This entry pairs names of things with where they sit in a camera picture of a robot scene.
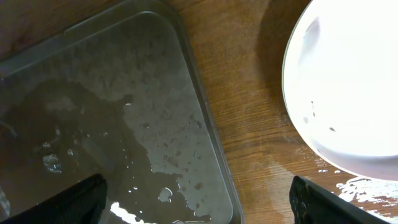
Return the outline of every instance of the tray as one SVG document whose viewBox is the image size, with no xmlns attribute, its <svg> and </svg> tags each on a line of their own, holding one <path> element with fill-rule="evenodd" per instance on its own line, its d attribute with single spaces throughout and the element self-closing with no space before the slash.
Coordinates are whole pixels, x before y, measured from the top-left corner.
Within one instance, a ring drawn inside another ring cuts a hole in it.
<svg viewBox="0 0 398 224">
<path fill-rule="evenodd" d="M 100 223 L 244 223 L 181 19 L 164 3 L 122 2 L 0 73 L 8 216 L 101 173 Z"/>
</svg>

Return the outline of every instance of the table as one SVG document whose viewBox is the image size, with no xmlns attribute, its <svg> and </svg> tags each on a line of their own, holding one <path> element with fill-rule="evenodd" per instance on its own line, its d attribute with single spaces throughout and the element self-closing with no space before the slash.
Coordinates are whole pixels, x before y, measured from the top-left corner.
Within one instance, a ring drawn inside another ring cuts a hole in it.
<svg viewBox="0 0 398 224">
<path fill-rule="evenodd" d="M 46 39 L 116 0 L 3 0 L 0 57 Z M 282 60 L 309 0 L 170 0 L 183 18 L 247 223 L 293 223 L 289 188 L 302 175 L 398 223 L 398 184 L 359 179 L 316 156 L 282 97 Z"/>
</svg>

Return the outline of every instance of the gray tray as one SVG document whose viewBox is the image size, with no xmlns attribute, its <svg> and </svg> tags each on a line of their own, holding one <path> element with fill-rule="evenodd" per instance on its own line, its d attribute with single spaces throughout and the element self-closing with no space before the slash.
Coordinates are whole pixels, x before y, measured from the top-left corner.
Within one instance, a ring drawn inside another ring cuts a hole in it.
<svg viewBox="0 0 398 224">
<path fill-rule="evenodd" d="M 101 223 L 244 223 L 181 19 L 164 3 L 118 4 L 0 73 L 6 216 L 99 172 Z"/>
</svg>

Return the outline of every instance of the wooden surface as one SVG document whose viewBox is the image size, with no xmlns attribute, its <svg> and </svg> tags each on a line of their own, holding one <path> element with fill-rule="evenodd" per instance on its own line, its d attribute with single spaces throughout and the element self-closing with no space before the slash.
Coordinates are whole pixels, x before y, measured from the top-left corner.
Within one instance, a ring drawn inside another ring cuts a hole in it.
<svg viewBox="0 0 398 224">
<path fill-rule="evenodd" d="M 0 57 L 115 3 L 0 1 Z M 317 157 L 290 122 L 282 98 L 282 60 L 308 0 L 169 3 L 180 12 L 187 28 L 247 223 L 294 222 L 288 200 L 294 175 L 303 175 L 338 195 L 353 192 L 351 202 L 365 210 L 398 216 L 393 206 L 398 201 L 398 185 L 355 181 L 350 174 L 335 173 L 337 169 Z M 336 187 L 349 180 L 353 183 Z M 358 202 L 363 195 L 368 196 L 365 202 Z"/>
</svg>

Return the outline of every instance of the spilled water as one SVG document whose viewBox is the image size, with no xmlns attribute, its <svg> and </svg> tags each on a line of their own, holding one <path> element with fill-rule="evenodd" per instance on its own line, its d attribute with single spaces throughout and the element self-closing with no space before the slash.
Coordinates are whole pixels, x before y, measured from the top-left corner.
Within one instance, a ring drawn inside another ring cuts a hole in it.
<svg viewBox="0 0 398 224">
<path fill-rule="evenodd" d="M 341 190 L 339 197 L 347 202 L 371 202 L 381 207 L 395 207 L 398 204 L 398 183 L 395 182 L 355 177 L 345 184 L 337 184 L 336 187 Z M 387 222 L 398 223 L 398 213 L 382 213 L 378 210 L 367 212 Z"/>
<path fill-rule="evenodd" d="M 9 108 L 0 117 L 0 186 L 11 216 L 101 173 L 112 202 L 108 223 L 209 222 L 187 206 L 181 175 L 151 171 L 147 150 L 123 120 L 133 100 L 108 102 L 51 80 Z"/>
</svg>

